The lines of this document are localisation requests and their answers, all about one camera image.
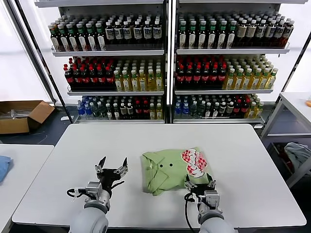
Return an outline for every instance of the gray cloth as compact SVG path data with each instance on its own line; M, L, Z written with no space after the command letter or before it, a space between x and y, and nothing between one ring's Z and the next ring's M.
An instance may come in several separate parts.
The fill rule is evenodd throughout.
M311 150L308 146L294 142L288 143L284 150L291 160L295 171L311 156ZM307 172L306 175L311 176L311 171Z

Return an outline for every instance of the white table leg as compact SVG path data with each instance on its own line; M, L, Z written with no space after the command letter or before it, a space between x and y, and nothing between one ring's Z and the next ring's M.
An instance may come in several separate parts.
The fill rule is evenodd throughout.
M263 140L270 132L272 126L274 125L275 121L277 120L278 116L281 114L282 110L284 109L283 101L280 100L280 102L277 104L275 110L273 111L272 115L270 116L266 126L264 127L260 139Z
M311 157L286 181L289 188L293 187L311 169Z

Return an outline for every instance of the white table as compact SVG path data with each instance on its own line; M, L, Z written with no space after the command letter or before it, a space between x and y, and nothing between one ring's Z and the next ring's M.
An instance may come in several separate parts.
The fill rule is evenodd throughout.
M54 146L0 144L0 155L13 160L0 183L0 232L9 232L11 217Z
M277 104L270 119L261 133L260 138L286 137L309 138L311 133L269 133L277 121L282 110L286 107L298 120L311 132L311 108L306 105L306 100L311 96L309 92L281 92L281 100ZM286 181L289 188L293 187L311 169L311 157Z
M160 196L142 192L140 156L147 151L200 147L217 180L220 207L235 228L306 224L295 199L255 131L247 124L70 125L13 215L24 224L68 226L84 198L66 191L97 181L94 165L117 168L128 158L124 184L113 190L109 227L188 228L185 189ZM188 214L198 228L196 204Z

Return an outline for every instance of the display shelf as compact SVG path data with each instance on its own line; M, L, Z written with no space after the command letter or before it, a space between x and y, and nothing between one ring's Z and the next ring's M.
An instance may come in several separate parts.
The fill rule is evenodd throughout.
M210 94L259 94L271 93L272 89L264 90L175 90L176 95L210 95Z
M273 3L305 4L308 0L179 0L179 3Z
M164 124L164 120L77 120L78 124Z
M173 123L184 124L264 124L262 118L256 119L229 119L229 118L208 118L208 119L174 119Z
M129 4L162 4L163 0L35 0L35 5L44 7L64 6L99 6L99 5L129 5Z
M289 45L284 49L249 48L249 49L184 49L177 50L177 54L286 54L290 51Z
M69 96L162 96L164 91L68 91Z

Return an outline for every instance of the cardboard box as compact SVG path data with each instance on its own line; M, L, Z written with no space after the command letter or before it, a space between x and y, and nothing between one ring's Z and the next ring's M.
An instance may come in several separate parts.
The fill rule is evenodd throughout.
M0 134L28 133L37 129L54 111L54 107L41 100L0 102L0 115L10 112L11 109L32 111L25 118L0 119Z

